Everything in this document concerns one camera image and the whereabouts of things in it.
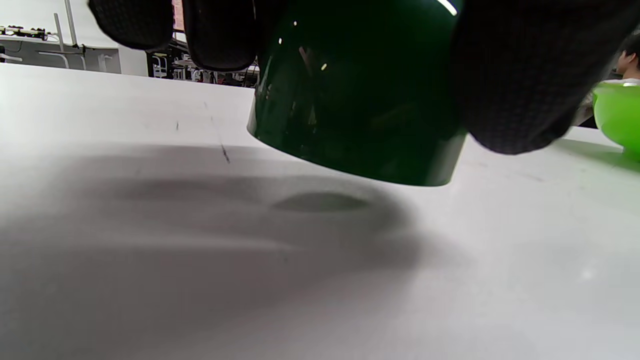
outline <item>white table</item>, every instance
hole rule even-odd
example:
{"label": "white table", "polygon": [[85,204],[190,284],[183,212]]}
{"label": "white table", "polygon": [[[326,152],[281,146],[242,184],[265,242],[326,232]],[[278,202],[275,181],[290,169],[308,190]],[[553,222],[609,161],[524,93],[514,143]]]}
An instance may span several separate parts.
{"label": "white table", "polygon": [[412,188],[262,145],[249,89],[0,83],[1,359],[640,354],[640,165],[597,131],[468,139],[450,185]]}

